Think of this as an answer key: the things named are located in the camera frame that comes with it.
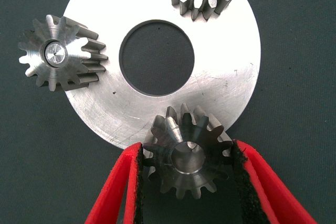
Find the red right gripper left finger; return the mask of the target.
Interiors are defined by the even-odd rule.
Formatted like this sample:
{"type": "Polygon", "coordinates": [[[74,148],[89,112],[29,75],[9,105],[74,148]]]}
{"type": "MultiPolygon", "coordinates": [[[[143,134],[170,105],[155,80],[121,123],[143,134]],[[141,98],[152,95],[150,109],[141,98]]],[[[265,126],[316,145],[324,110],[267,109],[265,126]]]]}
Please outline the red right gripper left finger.
{"type": "Polygon", "coordinates": [[[124,191],[123,223],[143,223],[142,171],[143,147],[138,142],[119,156],[85,223],[117,223],[124,191]]]}

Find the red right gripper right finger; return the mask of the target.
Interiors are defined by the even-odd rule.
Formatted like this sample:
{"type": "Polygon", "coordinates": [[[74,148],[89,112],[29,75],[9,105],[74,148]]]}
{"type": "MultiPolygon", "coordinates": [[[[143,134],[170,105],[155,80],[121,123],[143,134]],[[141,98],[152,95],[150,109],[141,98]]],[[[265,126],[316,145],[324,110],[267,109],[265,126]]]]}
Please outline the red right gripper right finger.
{"type": "Polygon", "coordinates": [[[232,147],[243,223],[316,223],[256,149],[232,147]]]}

